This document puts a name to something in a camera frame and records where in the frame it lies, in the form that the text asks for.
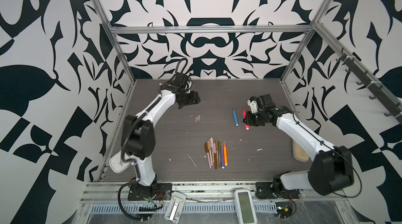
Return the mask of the red pink marker pen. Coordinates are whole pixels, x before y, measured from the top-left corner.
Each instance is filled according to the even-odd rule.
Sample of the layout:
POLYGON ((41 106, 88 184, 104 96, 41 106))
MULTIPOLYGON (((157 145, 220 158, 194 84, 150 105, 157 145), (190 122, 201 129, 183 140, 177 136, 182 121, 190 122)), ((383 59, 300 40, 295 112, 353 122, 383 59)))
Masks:
POLYGON ((247 112, 245 109, 242 111, 243 114, 243 123, 245 124, 246 130, 249 130, 249 125, 247 124, 247 112))

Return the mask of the blue marker pen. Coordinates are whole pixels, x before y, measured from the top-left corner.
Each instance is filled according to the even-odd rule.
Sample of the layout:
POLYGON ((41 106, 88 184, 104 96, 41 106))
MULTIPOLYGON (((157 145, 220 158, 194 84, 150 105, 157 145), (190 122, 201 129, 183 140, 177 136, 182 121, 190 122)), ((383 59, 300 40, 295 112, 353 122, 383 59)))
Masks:
POLYGON ((233 119, 234 119, 235 125, 239 126, 238 119, 237 119, 237 114, 236 114, 236 111, 234 109, 232 109, 232 114, 233 114, 233 119))

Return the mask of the orange marker pen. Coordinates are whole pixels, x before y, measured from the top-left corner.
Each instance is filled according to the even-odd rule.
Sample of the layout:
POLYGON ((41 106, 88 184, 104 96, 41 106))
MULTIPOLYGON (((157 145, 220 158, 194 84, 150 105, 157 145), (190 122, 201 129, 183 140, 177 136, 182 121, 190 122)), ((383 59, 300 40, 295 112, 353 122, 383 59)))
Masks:
POLYGON ((224 153, 224 165, 227 166, 228 165, 228 159, 227 159, 227 146, 226 146, 226 142, 223 142, 223 153, 224 153))

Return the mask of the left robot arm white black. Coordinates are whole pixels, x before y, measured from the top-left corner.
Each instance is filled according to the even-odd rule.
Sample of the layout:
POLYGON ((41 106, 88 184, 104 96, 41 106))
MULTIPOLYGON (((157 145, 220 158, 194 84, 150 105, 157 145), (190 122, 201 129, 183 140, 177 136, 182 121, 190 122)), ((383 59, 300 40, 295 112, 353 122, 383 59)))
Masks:
POLYGON ((151 158, 156 146, 155 126, 173 105, 182 109, 201 102, 198 92, 192 91, 191 87, 189 75, 177 73, 160 85, 157 96, 145 109, 135 116, 126 116, 119 155, 120 168, 116 173, 124 171, 127 165, 133 165, 138 184, 145 188, 153 187, 157 177, 151 158))

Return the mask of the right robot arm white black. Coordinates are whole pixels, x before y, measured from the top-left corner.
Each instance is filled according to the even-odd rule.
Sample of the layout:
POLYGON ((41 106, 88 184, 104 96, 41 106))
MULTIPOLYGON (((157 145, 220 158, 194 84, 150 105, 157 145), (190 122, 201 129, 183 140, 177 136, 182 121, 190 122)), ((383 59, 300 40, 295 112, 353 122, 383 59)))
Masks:
POLYGON ((344 146, 335 146, 303 124, 286 106, 276 106, 269 94, 248 99, 243 122, 249 126, 271 124, 286 133, 312 161, 307 171, 284 172, 274 177, 270 192, 280 196, 287 192, 313 190, 319 195, 338 194, 354 184, 352 154, 344 146))

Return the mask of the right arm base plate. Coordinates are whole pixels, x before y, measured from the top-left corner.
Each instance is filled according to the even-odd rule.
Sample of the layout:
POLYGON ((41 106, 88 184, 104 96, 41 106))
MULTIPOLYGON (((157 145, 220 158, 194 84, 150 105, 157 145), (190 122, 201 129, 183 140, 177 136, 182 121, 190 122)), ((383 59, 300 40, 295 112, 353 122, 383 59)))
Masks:
POLYGON ((267 199, 299 199, 297 189, 285 189, 278 181, 256 182, 255 196, 261 200, 267 199))

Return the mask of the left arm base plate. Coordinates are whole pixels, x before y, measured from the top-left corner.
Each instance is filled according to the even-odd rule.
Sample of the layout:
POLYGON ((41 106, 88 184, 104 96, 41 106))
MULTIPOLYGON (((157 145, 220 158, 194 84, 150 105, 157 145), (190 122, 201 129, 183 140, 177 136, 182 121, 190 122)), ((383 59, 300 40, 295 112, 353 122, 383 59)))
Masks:
POLYGON ((150 198, 155 201, 170 200, 172 193, 171 183, 156 183, 150 186, 141 184, 131 185, 128 194, 129 201, 145 201, 150 198))

